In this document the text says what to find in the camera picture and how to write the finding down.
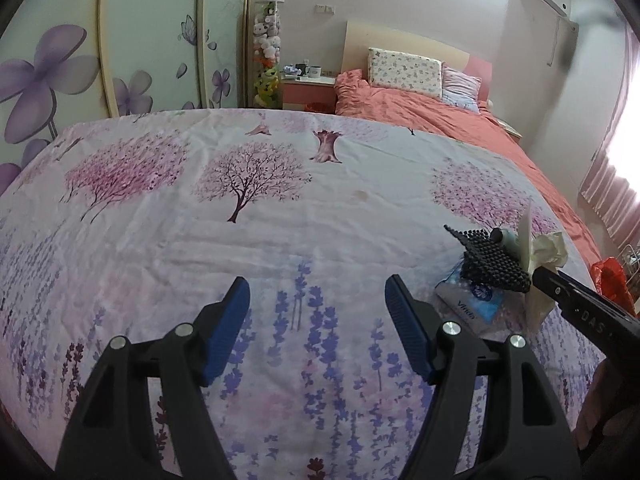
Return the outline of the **white mug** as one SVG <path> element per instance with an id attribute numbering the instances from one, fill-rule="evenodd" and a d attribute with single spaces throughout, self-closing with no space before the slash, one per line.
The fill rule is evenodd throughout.
<path id="1" fill-rule="evenodd" d="M 319 78 L 321 76 L 321 66 L 320 65 L 311 65 L 308 70 L 308 76 L 310 78 Z"/>

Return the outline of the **black dotted cloth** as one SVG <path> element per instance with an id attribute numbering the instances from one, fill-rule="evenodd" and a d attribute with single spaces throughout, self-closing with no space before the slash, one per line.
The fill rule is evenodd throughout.
<path id="1" fill-rule="evenodd" d="M 487 231 L 459 231 L 451 226 L 444 226 L 444 229 L 464 248 L 462 278 L 474 285 L 522 294 L 529 292 L 532 280 L 528 273 L 506 248 L 490 239 Z"/>

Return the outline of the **pink white nightstand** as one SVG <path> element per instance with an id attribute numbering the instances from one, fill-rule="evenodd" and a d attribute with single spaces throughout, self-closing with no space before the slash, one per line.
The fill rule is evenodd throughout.
<path id="1" fill-rule="evenodd" d="M 283 81 L 283 108 L 302 112 L 333 114 L 335 112 L 335 79 L 297 78 Z"/>

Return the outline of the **blue tissue pack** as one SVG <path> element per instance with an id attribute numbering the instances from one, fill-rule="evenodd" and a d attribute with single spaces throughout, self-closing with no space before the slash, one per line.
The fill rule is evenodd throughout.
<path id="1" fill-rule="evenodd" d="M 464 278 L 462 261 L 435 286 L 435 294 L 475 333 L 488 330 L 504 299 L 502 289 Z"/>

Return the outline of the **red plastic trash basket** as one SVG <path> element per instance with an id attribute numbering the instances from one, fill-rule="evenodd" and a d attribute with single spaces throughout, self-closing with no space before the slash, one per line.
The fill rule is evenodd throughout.
<path id="1" fill-rule="evenodd" d="M 634 318 L 637 316 L 625 271 L 615 258 L 608 257 L 593 263 L 589 273 L 596 291 L 601 296 L 613 301 Z"/>

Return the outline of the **floral purple bedsheet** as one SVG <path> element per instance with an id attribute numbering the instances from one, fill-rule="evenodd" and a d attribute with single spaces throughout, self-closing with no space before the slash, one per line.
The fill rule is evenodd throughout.
<path id="1" fill-rule="evenodd" d="M 192 110 L 67 129 L 1 196 L 1 399 L 53 465 L 117 335 L 155 339 L 221 300 L 250 310 L 205 402 L 242 479 L 396 479 L 432 400 L 384 301 L 431 299 L 453 230 L 582 234 L 500 156 L 450 136 L 305 113 Z"/>

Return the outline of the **pink curtain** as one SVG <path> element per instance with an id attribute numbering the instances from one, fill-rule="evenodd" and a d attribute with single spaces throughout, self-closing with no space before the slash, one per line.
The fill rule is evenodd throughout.
<path id="1" fill-rule="evenodd" d="M 594 155 L 579 194 L 600 218 L 613 243 L 619 248 L 639 246 L 639 192 L 615 169 L 606 151 Z"/>

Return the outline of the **sliding wardrobe with flowers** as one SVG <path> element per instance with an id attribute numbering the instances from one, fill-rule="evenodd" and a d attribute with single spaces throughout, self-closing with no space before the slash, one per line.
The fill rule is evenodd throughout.
<path id="1" fill-rule="evenodd" d="M 1 0 L 1 182 L 78 122 L 239 107 L 248 0 Z"/>

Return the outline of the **beige pink headboard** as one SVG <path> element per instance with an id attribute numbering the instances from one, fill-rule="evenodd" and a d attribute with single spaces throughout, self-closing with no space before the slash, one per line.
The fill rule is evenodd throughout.
<path id="1" fill-rule="evenodd" d="M 488 61 L 449 44 L 382 25 L 347 22 L 340 72 L 360 68 L 367 77 L 370 47 L 436 58 L 459 72 L 480 78 L 478 97 L 481 101 L 489 99 L 492 65 Z"/>

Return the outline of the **floral white pillow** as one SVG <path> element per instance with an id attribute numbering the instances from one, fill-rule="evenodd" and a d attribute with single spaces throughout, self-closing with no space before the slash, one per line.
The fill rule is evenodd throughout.
<path id="1" fill-rule="evenodd" d="M 373 87 L 442 97 L 442 62 L 427 56 L 369 48 L 368 78 Z"/>

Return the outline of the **far side nightstand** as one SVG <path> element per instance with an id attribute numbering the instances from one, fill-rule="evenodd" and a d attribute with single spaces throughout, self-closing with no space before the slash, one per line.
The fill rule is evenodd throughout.
<path id="1" fill-rule="evenodd" d="M 497 124 L 503 128 L 503 130 L 512 138 L 515 140 L 516 143 L 521 141 L 521 133 L 518 132 L 518 130 L 516 130 L 515 128 L 513 128 L 511 125 L 509 125 L 507 122 L 504 122 L 501 119 L 497 120 Z"/>

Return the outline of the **salmon pink duvet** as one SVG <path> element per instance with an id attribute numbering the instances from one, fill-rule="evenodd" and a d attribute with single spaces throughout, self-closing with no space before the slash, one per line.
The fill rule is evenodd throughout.
<path id="1" fill-rule="evenodd" d="M 420 93 L 373 87 L 359 68 L 339 74 L 334 90 L 336 112 L 341 116 L 449 136 L 510 159 L 544 196 L 585 263 L 591 266 L 601 260 L 588 226 L 524 150 L 498 125 L 485 103 L 473 113 Z"/>

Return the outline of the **wall socket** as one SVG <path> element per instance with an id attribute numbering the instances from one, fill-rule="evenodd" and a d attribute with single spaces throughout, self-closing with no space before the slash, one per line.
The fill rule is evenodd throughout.
<path id="1" fill-rule="evenodd" d="M 314 6 L 314 12 L 321 14 L 334 14 L 335 6 L 329 6 L 328 4 L 316 4 Z"/>

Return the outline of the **pink striped pillow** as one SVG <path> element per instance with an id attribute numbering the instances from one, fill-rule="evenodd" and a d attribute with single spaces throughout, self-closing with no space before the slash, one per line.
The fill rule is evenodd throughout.
<path id="1" fill-rule="evenodd" d="M 455 70 L 448 65 L 442 68 L 442 102 L 478 114 L 478 97 L 482 80 Z"/>

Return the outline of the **plush toy tube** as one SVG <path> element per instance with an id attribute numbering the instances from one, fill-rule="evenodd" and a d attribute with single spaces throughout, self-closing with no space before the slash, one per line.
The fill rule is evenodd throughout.
<path id="1" fill-rule="evenodd" d="M 283 0 L 257 0 L 252 27 L 254 107 L 282 108 L 280 6 Z"/>

